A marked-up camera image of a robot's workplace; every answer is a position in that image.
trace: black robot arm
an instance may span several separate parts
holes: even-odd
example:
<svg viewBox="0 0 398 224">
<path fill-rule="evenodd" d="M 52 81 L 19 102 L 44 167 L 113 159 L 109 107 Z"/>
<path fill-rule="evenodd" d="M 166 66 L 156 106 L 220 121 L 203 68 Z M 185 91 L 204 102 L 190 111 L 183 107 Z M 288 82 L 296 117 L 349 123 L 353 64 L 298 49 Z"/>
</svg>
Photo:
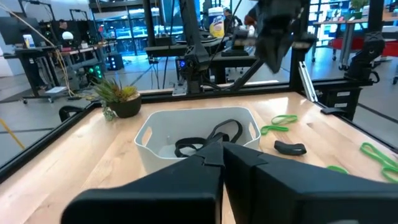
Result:
<svg viewBox="0 0 398 224">
<path fill-rule="evenodd" d="M 382 37 L 382 15 L 384 3 L 380 0 L 370 0 L 369 3 L 368 33 L 365 35 L 364 45 L 351 61 L 346 78 L 353 80 L 369 80 L 373 73 L 371 62 L 380 56 L 384 50 L 385 41 Z"/>
</svg>

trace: clorox container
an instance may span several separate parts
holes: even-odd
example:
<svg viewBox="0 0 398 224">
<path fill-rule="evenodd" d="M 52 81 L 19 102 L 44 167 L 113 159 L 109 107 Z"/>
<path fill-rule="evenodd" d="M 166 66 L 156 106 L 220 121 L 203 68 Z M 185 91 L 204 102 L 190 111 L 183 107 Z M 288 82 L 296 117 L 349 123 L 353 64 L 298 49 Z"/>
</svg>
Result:
<svg viewBox="0 0 398 224">
<path fill-rule="evenodd" d="M 224 36 L 224 9 L 222 7 L 209 8 L 209 23 L 213 37 Z"/>
</svg>

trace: yellow cable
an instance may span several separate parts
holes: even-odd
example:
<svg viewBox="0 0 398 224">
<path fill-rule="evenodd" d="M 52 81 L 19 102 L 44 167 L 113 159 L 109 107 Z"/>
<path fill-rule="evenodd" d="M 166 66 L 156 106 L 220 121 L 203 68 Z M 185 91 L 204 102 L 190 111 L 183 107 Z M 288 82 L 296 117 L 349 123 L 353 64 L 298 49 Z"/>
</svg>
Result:
<svg viewBox="0 0 398 224">
<path fill-rule="evenodd" d="M 70 84 L 69 84 L 69 78 L 68 78 L 68 72 L 66 70 L 66 65 L 65 65 L 65 61 L 63 60 L 62 54 L 60 53 L 60 51 L 57 49 L 57 46 L 55 46 L 53 43 L 51 43 L 51 41 L 49 41 L 47 38 L 45 38 L 38 30 L 36 30 L 35 28 L 33 28 L 29 23 L 27 23 L 25 20 L 21 19 L 18 15 L 16 15 L 14 12 L 12 12 L 6 5 L 4 5 L 3 3 L 0 2 L 0 8 L 4 9 L 5 11 L 9 12 L 10 14 L 12 14 L 13 16 L 15 16 L 17 19 L 19 19 L 21 22 L 23 22 L 25 25 L 27 25 L 28 27 L 30 27 L 34 32 L 36 32 L 39 36 L 41 36 L 41 38 L 43 38 L 47 43 L 49 43 L 52 47 L 55 47 L 55 53 L 57 55 L 57 60 L 58 63 L 61 66 L 62 72 L 63 72 L 63 76 L 65 79 L 65 84 L 68 88 L 68 94 L 69 96 L 76 96 L 76 94 L 74 94 L 74 92 L 72 92 L 72 90 L 70 89 Z M 81 98 L 89 98 L 90 96 L 81 96 Z"/>
<path fill-rule="evenodd" d="M 6 123 L 0 119 L 0 123 L 2 124 L 2 126 L 4 127 L 4 129 L 12 136 L 12 138 L 18 143 L 18 145 L 22 148 L 22 150 L 25 149 L 25 146 L 22 144 L 22 142 L 17 138 L 17 136 L 15 136 L 15 134 L 11 131 L 11 129 L 8 128 L 8 126 L 6 125 Z"/>
</svg>

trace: wooden tabletop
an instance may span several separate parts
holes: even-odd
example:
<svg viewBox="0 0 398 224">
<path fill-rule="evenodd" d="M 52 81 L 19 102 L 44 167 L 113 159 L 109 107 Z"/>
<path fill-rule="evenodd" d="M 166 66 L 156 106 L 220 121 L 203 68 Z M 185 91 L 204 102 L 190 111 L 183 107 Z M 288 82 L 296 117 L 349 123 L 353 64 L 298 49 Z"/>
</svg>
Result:
<svg viewBox="0 0 398 224">
<path fill-rule="evenodd" d="M 134 138 L 150 114 L 220 106 L 248 108 L 259 127 L 280 114 L 298 115 L 299 121 L 288 125 L 289 132 L 261 138 L 260 150 L 269 154 L 320 167 L 342 166 L 351 175 L 378 181 L 385 181 L 381 165 L 364 156 L 360 145 L 370 142 L 394 158 L 390 150 L 339 118 L 321 114 L 317 105 L 296 93 L 148 104 L 137 116 L 113 122 L 106 122 L 98 108 L 0 185 L 0 223 L 59 223 L 68 202 L 83 190 L 117 187 L 145 176 Z M 308 152 L 283 156 L 273 149 L 277 139 L 301 142 Z M 223 223 L 234 223 L 227 194 Z"/>
</svg>

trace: brown plant pot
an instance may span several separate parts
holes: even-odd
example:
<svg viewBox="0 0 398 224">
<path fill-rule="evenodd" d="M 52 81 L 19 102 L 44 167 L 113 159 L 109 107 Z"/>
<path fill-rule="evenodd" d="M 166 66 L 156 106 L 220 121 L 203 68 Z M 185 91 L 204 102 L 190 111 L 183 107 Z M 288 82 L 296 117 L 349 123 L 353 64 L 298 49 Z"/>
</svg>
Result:
<svg viewBox="0 0 398 224">
<path fill-rule="evenodd" d="M 138 114 L 141 109 L 141 96 L 124 103 L 107 103 L 120 118 L 130 118 Z"/>
</svg>

